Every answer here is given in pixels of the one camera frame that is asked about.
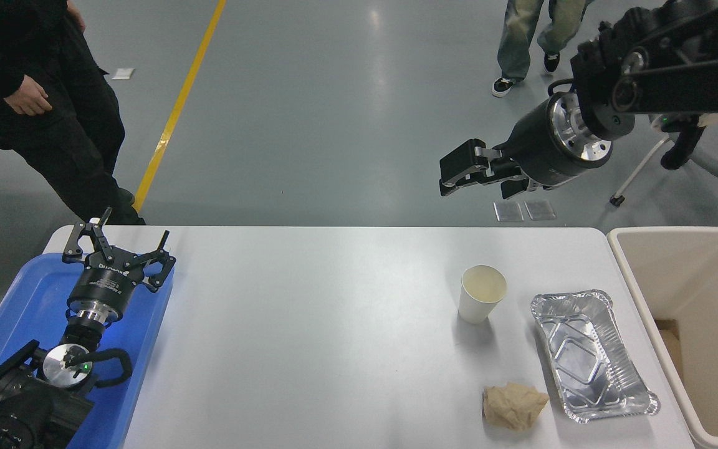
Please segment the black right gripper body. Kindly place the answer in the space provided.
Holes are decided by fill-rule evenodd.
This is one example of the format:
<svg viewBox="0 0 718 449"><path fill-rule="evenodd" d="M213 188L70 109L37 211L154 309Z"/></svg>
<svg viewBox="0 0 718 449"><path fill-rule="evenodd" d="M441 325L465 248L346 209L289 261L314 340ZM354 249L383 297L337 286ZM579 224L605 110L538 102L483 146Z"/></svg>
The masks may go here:
<svg viewBox="0 0 718 449"><path fill-rule="evenodd" d="M544 100L515 124L506 142L496 145L524 175L547 188L556 188L586 171L556 134L553 109L557 102Z"/></svg>

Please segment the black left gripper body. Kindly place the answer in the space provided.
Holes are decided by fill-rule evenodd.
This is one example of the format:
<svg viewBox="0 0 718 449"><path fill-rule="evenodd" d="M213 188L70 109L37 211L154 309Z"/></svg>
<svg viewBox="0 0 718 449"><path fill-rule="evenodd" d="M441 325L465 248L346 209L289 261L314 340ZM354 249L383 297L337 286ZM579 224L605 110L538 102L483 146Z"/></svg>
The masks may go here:
<svg viewBox="0 0 718 449"><path fill-rule="evenodd" d="M72 312L99 309L107 315L105 322L123 318L134 290L145 277L148 254L138 255L122 248L111 248L110 252L106 256L99 250L83 258L80 249L66 250L66 262L84 265L67 300Z"/></svg>

